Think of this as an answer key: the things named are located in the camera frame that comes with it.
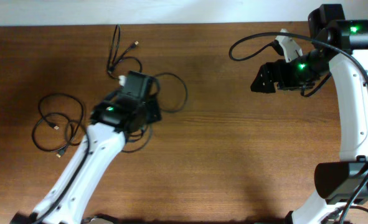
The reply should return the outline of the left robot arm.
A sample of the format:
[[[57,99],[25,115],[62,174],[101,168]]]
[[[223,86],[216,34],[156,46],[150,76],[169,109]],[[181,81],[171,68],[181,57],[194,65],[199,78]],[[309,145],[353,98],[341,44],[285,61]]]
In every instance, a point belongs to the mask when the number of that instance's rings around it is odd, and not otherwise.
[[[155,77],[129,72],[121,87],[93,108],[83,139],[58,181],[30,215],[11,223],[81,223],[84,211],[112,160],[129,142],[140,140],[161,120]]]

